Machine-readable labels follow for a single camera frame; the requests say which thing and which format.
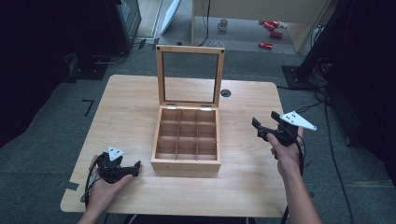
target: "small white object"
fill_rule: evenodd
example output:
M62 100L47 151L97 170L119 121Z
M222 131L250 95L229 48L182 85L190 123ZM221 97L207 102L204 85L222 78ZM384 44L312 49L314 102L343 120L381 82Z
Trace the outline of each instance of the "small white object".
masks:
M114 161L123 154L125 154L125 152L122 151L121 149L117 149L114 147L108 147L107 150L108 150L108 157L110 158L111 161Z
M300 127L303 127L303 128L309 129L309 130L313 130L313 131L317 130L317 126L311 124L308 120L301 117L295 111L281 115L280 118L294 126L300 126Z

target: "human hand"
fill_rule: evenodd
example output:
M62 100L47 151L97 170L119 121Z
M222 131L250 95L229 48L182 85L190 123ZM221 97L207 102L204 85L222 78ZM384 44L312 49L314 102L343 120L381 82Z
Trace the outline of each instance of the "human hand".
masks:
M93 157L90 167L96 161L97 157L97 155ZM91 188L87 210L79 223L96 223L99 217L114 201L117 193L131 182L133 177L132 175L126 175L117 183L109 184L104 179L100 178L96 166L93 168L92 173L96 174L96 180Z
M303 138L304 129L299 127L297 141L300 143ZM277 155L277 170L283 179L288 178L293 175L301 175L300 174L300 159L299 159L299 150L296 144L291 144L288 147L284 147L279 141L273 136L271 133L267 134L267 139L271 144L271 152L273 155Z

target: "desk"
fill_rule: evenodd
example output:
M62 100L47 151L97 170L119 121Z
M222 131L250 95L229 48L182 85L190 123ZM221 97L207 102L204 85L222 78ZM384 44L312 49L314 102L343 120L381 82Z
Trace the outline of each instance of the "desk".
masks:
M172 78L184 85L203 79ZM271 146L257 137L256 117L275 129L271 111L282 112L275 84L222 80L232 92L219 100L221 166L218 173L154 171L150 164L159 99L156 77L115 75L107 83L92 126L61 202L65 212L84 212L79 201L94 154L113 146L125 151L121 166L141 160L139 177L123 189L107 212L222 217L281 217L283 181Z
M300 52L306 39L315 29L331 0L213 0L210 17L283 21L296 52ZM209 0L193 0L191 20L191 44L195 36L195 17L206 17Z

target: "red toy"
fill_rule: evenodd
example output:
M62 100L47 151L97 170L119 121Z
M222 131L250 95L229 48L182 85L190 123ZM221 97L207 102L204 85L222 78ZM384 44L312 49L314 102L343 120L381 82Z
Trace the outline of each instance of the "red toy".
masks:
M274 31L275 30L275 26L270 21L265 21L262 25L265 28L267 28L269 31Z
M272 49L272 44L270 44L270 43L265 43L265 42L260 42L260 44L259 44L259 48L262 48L262 49Z
M279 27L279 21L270 21L270 22L275 26L275 28Z
M281 39L283 37L283 33L273 31L271 32L270 37Z

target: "wire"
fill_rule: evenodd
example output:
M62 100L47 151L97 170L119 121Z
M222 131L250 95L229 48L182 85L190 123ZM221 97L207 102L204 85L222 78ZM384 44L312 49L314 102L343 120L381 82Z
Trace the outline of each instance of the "wire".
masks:
M372 180L373 180L373 178L374 178L374 174L375 174L375 170L376 170L376 165L377 165L377 162L375 161L375 164L374 164L374 169L373 169L373 172L372 172L372 174L370 175L370 179L369 179L369 181L372 181Z
M122 61L122 60L125 58L125 56L126 56L126 53L123 53L122 57L121 57L120 59L116 60L115 62L108 62L108 63L100 63L100 62L98 63L98 62L95 62L95 63L98 63L98 64L114 64L114 63L119 63L120 61Z
M104 224L106 224L106 223L107 223L107 219L108 219L108 213L106 214L106 216L105 216L105 220L103 221L103 223L104 223Z
M304 160L305 160L305 155L306 155L306 147L305 147L305 142L304 139L297 134L297 136L294 136L288 129L285 129L286 133L294 139L294 144L296 144L298 148L298 153L299 153L299 167L300 167L300 175L303 176L304 173ZM300 142L297 140L297 137L302 140L302 145L300 145ZM283 213L282 221L281 224L285 224L286 220L288 219L288 214L289 214L289 206L286 206L285 212Z
M288 90L288 91L307 91L307 90L295 90L295 89L290 89L290 88L288 88L288 87L282 87L282 86L276 86L277 88L279 88L279 89L283 89L283 90ZM326 100L322 100L322 99L319 99L318 98L318 92L319 93L321 93L321 94L323 94L326 98L327 98L327 95L324 93L324 92L322 92L322 91L320 91L320 88L318 89L318 90L309 90L309 91L313 91L314 92L314 94L315 94L315 97L317 98L317 102L316 103L314 103L314 104L312 104L312 105L306 105L306 106L303 106L303 107L301 107L301 108L299 108L299 109L297 109L297 110L295 110L297 113L304 113L305 111L307 111L308 109L310 109L310 108L312 108L312 107L314 107L314 106L317 106L317 105L321 105L322 103L324 103L324 102L326 102Z
M91 177L92 177L92 171L93 171L93 168L96 166L96 164L97 164L97 162L98 162L98 160L99 160L99 157L96 158L96 160L92 163L92 165L91 165L91 167L90 167L90 171L89 171L88 176L87 176L87 181L86 181L86 183L85 183L85 191L84 191L84 194L82 195L82 197L81 197L81 199L80 199L80 201L81 201L82 203L85 203L85 207L88 207L88 202L89 202L89 200L90 200L89 191L90 191L90 189L91 189L91 187L92 187L92 184L93 184L94 182L96 182L97 180L100 179L100 178L98 178L98 179L94 180L94 181L90 184Z
M349 204L349 199L347 197L347 192L346 192L346 189L345 189L345 186L344 186L344 181L343 181L343 178L341 177L340 171L338 169L337 161L336 161L335 156L334 156L334 150L333 150L333 147L332 147L332 131L331 131L331 128L330 128L330 122L329 122L329 116L328 116L328 113L327 113L327 105L326 104L325 104L325 107L324 107L324 111L325 111L325 116L326 116L327 129L328 129L328 133L329 133L329 143L330 143L330 150L331 150L331 153L332 153L332 162L334 163L335 171L336 171L338 179L340 181L341 188L342 188L343 193L344 193L344 198L346 199L346 206L347 206L347 210L349 212L350 222L352 224L354 224L355 220L354 220L353 215L352 215L352 209L351 209L350 204Z
M310 45L311 45L311 48L315 45L315 43L317 42L317 40L318 40L318 37L321 35L321 33L322 33L322 31L323 31L323 28L324 28L324 25L318 25L317 26L317 29L318 29L318 31L317 31L317 33L315 34L315 38L314 39L312 39L312 36L313 36L313 32L311 33L311 37L310 37Z
M209 0L209 3L207 4L206 24L204 21L204 26L206 28L206 36L205 36L204 40L202 41L202 43L200 45L198 45L198 47L203 46L204 43L206 43L207 39L209 38L209 14L210 14L210 0Z

